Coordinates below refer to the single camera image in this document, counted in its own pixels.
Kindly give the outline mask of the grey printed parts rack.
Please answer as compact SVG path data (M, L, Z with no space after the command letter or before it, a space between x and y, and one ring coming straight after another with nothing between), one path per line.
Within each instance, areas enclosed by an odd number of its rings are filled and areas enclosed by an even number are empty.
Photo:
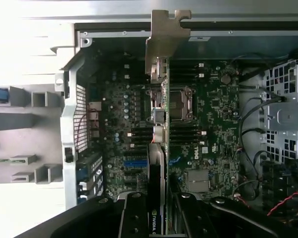
M53 85L0 87L0 183L62 181L60 117L64 101Z

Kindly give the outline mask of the green motherboard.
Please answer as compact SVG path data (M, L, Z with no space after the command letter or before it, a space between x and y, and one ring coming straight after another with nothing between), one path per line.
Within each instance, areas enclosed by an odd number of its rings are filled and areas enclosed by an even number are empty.
M160 85L146 81L122 80L123 74L144 74L143 70L124 69L119 64L143 61L128 53L93 56L90 85L90 129L104 159L104 193L112 199L124 191L146 192L147 169L125 168L127 160L146 160L149 144L132 147L131 138L151 137L152 134L128 136L132 128L153 127L150 98L146 90ZM207 135L185 134L175 137L205 138L207 145L170 146L169 176L176 175L180 189L188 191L188 172L208 170L210 189L196 193L202 200L215 196L230 197L237 185L239 161L239 87L237 70L227 61L205 62L206 68L170 69L171 74L203 73L206 78L170 81L171 86L196 89L194 109L197 120L170 122L172 126L200 126Z

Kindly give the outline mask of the black open PC case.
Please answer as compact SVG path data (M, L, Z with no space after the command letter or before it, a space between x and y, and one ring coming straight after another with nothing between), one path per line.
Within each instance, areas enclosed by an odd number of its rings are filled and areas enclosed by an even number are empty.
M263 87L265 72L298 60L298 23L291 22L194 22L183 19L190 37L169 59L227 61L237 70L239 87L239 161L237 185L231 200L240 199L251 209L288 228L288 238L298 238L298 159L278 163L266 151L264 113L282 97ZM61 116L63 179L67 210L104 193L104 159L90 129L90 85L93 56L128 53L146 61L146 40L151 20L108 26L80 26L75 29L78 51L64 67ZM148 211L148 173L145 181ZM173 193L168 190L168 233L164 237L186 238L175 232Z

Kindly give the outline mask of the CPU socket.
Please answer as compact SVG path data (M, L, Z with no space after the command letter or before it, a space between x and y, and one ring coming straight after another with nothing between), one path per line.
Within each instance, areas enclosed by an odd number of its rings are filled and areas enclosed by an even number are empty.
M151 110L163 109L164 102L160 87L152 87L145 92L150 98ZM168 111L171 122L190 123L197 120L196 109L194 109L196 92L196 89L187 85L170 87Z

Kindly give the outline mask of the silver perforated drive cage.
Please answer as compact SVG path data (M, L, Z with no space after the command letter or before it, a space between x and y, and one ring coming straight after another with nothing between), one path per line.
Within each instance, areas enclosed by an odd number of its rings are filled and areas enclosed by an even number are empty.
M263 87L282 97L264 113L266 151L278 163L298 159L298 60L265 72Z

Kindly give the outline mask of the silver chipset heatsink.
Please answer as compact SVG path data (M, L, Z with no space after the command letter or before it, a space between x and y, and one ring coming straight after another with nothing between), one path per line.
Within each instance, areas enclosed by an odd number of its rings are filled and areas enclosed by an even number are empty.
M210 189L208 170L190 170L188 172L188 191L192 193L208 192Z

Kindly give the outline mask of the blue expansion slot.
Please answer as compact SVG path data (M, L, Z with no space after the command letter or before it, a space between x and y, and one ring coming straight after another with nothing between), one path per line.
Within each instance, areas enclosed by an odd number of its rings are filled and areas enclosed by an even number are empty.
M125 168L145 168L147 165L147 160L127 160L123 162Z

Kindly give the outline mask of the black RAM slot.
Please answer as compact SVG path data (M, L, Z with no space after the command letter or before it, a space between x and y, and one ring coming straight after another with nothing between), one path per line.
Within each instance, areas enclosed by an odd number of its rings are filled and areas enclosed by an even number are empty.
M127 132L128 136L140 136L148 135L153 133L153 127L139 127L132 128ZM197 135L207 135L206 129L200 126L172 126L170 129L171 135L185 135L185 134L197 134Z
M135 74L123 74L121 76L122 80L129 80L129 81L146 81L146 80L150 80L151 76L148 74L140 74L140 73L135 73ZM206 78L206 75L203 73L198 73L198 74L188 74L188 73L184 73L184 74L171 74L169 76L169 79L171 81L176 81L176 80L180 80L180 81L184 81L186 79L188 80L196 80L196 79L203 79Z
M147 145L152 142L151 137L144 137L144 138L131 138L130 144L132 147L140 147ZM205 138L189 138L189 137L175 137L170 138L169 140L170 146L183 146L183 145L207 145L207 140Z
M141 71L145 69L145 62L144 61L137 61L137 62L127 62L119 64L124 69L136 69L139 68ZM193 61L170 61L169 68L173 69L200 69L206 68L207 64L205 62L193 62Z

